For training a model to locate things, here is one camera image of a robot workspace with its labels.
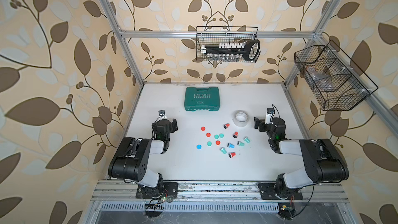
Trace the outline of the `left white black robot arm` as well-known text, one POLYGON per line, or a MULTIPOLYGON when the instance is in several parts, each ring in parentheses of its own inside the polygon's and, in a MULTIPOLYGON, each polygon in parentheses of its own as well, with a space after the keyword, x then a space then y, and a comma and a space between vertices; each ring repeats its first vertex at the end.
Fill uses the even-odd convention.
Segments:
POLYGON ((108 167, 111 178, 138 184, 137 199, 173 201, 178 195, 177 183, 166 183, 161 173, 148 168, 150 155, 167 152, 170 135, 178 130, 176 119, 159 117, 152 125, 152 138, 124 137, 108 167))

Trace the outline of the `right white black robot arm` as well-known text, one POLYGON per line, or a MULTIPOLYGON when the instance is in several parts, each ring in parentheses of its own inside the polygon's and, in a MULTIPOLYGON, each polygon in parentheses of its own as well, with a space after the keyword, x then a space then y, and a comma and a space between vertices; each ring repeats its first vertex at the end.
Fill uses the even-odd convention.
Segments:
POLYGON ((301 189, 322 183, 347 180, 349 170, 343 157, 329 139, 286 138, 286 124, 274 117, 270 122, 254 118, 255 129, 265 132, 271 149, 277 154, 295 155, 303 160, 303 167, 277 176, 274 183, 258 183, 262 200, 303 200, 301 189))

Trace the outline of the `red stamp bottom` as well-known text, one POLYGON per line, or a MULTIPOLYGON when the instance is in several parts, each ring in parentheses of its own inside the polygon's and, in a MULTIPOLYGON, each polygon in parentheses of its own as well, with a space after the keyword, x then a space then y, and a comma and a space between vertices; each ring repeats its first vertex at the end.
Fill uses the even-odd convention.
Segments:
POLYGON ((228 155, 229 155, 230 158, 233 158, 234 156, 236 156, 236 153, 235 152, 229 152, 228 155))

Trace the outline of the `clear tape roll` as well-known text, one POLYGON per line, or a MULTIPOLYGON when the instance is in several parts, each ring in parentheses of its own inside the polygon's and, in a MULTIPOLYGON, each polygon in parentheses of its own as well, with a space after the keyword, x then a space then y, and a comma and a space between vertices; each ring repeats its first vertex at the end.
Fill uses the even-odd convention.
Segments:
POLYGON ((236 111, 233 122, 237 127, 245 127, 249 122, 249 115, 245 111, 236 111))

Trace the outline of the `green plastic tool case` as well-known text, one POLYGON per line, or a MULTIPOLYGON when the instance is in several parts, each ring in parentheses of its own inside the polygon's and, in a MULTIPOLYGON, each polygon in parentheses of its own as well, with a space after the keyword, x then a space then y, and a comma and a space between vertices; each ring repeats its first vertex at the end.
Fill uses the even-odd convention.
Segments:
POLYGON ((184 98, 186 111, 218 111, 220 109, 220 92, 218 87, 187 87, 184 98))

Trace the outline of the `plastic bag in basket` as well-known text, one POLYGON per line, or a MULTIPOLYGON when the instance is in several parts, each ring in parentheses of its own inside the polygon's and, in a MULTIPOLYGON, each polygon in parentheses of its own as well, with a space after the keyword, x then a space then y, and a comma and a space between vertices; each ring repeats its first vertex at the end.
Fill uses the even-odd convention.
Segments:
POLYGON ((333 91, 332 77, 324 72, 317 71, 314 67, 308 66, 307 71, 312 78, 318 91, 333 91))

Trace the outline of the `black white tool in basket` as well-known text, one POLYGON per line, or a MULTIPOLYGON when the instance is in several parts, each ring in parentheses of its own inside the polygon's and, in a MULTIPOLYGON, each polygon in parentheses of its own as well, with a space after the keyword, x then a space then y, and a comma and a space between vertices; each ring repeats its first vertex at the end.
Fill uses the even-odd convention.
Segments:
POLYGON ((241 43, 202 45, 199 55, 209 61, 257 62, 261 54, 259 40, 243 40, 241 43))

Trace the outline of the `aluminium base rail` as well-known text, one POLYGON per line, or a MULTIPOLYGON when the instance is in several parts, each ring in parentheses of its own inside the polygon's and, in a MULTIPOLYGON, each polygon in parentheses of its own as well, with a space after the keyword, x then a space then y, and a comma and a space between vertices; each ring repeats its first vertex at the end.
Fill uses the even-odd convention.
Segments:
POLYGON ((101 180, 91 200, 105 211, 277 213, 299 204, 348 203, 340 184, 307 186, 294 197, 267 194, 263 183, 253 181, 166 181, 158 199, 144 194, 142 186, 122 180, 101 180))

